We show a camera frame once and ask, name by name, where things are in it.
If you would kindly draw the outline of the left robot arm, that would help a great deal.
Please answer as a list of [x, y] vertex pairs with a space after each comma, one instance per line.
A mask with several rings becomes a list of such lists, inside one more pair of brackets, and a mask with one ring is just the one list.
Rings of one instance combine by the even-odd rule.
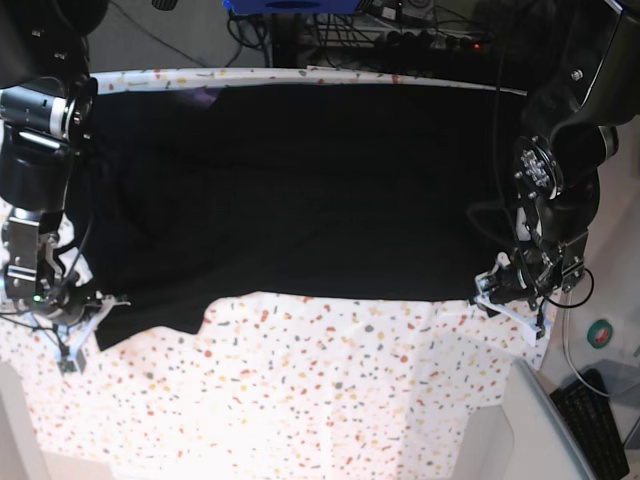
[[477, 275], [474, 298], [515, 321], [530, 345], [550, 332], [552, 295], [588, 274], [598, 169], [617, 153], [618, 126], [639, 113], [638, 2], [558, 2], [545, 54], [513, 146], [516, 198], [500, 202], [514, 242]]

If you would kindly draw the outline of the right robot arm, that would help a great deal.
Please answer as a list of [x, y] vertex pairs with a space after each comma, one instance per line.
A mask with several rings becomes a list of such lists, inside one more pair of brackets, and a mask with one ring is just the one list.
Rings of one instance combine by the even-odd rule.
[[61, 372], [82, 372], [84, 343], [125, 299], [79, 284], [59, 244], [74, 164], [91, 138], [98, 83], [89, 73], [87, 36], [106, 1], [4, 1], [1, 4], [1, 226], [8, 254], [1, 298], [25, 326], [52, 333]]

